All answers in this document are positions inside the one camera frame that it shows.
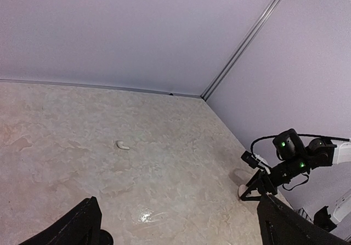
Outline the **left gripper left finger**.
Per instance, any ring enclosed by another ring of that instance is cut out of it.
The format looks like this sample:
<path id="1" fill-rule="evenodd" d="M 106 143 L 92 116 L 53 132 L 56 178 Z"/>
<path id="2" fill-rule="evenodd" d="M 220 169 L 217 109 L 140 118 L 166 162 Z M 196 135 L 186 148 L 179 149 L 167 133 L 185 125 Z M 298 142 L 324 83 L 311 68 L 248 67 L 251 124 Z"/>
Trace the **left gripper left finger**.
<path id="1" fill-rule="evenodd" d="M 101 228 L 101 220 L 97 198 L 85 198 L 50 227 L 21 244 L 113 244 L 112 235 Z"/>

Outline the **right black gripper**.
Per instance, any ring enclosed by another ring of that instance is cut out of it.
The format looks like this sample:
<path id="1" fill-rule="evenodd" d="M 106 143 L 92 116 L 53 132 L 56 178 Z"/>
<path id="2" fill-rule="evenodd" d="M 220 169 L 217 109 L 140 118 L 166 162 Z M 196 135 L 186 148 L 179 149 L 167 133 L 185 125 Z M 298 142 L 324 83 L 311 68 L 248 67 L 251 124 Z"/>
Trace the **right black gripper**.
<path id="1" fill-rule="evenodd" d="M 263 189 L 267 193 L 277 194 L 277 189 L 283 184 L 288 184 L 291 180 L 302 173 L 301 161 L 284 161 L 267 170 L 257 171 L 252 178 L 246 183 L 247 190 L 241 196 L 241 201 L 260 201 L 262 194 L 254 195 L 254 191 L 249 188 Z"/>

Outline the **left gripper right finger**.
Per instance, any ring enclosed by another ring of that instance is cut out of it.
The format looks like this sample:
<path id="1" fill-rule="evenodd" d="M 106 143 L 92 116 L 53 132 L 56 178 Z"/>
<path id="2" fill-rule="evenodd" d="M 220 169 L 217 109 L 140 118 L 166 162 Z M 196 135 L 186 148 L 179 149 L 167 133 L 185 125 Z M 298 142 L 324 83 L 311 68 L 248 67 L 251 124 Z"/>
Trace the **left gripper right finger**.
<path id="1" fill-rule="evenodd" d="M 263 195 L 257 207 L 263 245 L 348 244 L 298 215 L 272 195 Z"/>

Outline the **white earbud charging case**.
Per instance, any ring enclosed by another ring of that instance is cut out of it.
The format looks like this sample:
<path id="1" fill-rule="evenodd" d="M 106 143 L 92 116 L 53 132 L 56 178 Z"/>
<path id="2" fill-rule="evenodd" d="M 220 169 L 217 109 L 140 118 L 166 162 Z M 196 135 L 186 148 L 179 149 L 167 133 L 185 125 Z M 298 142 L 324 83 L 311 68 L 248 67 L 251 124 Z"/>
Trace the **white earbud charging case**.
<path id="1" fill-rule="evenodd" d="M 237 190 L 238 198 L 241 198 L 241 196 L 245 193 L 246 190 L 247 190 L 246 185 L 244 184 L 240 185 Z"/>

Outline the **white earbud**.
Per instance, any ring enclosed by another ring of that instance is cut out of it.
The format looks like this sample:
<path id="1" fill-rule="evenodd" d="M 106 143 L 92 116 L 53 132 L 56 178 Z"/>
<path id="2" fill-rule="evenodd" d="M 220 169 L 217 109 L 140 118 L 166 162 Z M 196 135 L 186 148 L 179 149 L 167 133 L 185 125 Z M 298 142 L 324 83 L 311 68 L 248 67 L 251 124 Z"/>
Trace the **white earbud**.
<path id="1" fill-rule="evenodd" d="M 130 147 L 126 146 L 123 141 L 117 140 L 116 141 L 116 146 L 121 149 L 121 150 L 129 150 Z"/>

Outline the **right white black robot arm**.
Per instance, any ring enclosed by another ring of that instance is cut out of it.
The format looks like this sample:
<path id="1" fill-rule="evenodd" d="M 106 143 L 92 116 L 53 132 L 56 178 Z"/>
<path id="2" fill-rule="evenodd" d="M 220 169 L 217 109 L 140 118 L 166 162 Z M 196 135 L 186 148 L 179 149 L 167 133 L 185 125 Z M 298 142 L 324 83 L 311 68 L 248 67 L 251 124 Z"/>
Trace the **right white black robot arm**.
<path id="1" fill-rule="evenodd" d="M 260 201 L 265 194 L 277 195 L 278 187 L 287 189 L 286 186 L 299 175 L 309 178 L 310 172 L 316 168 L 350 162 L 349 138 L 306 134 L 312 140 L 305 146 L 302 137 L 304 134 L 298 134 L 291 128 L 278 135 L 254 140 L 241 159 L 257 171 L 246 184 L 239 186 L 239 199 Z M 274 167 L 254 152 L 255 144 L 267 139 L 273 141 L 276 156 L 280 160 Z"/>

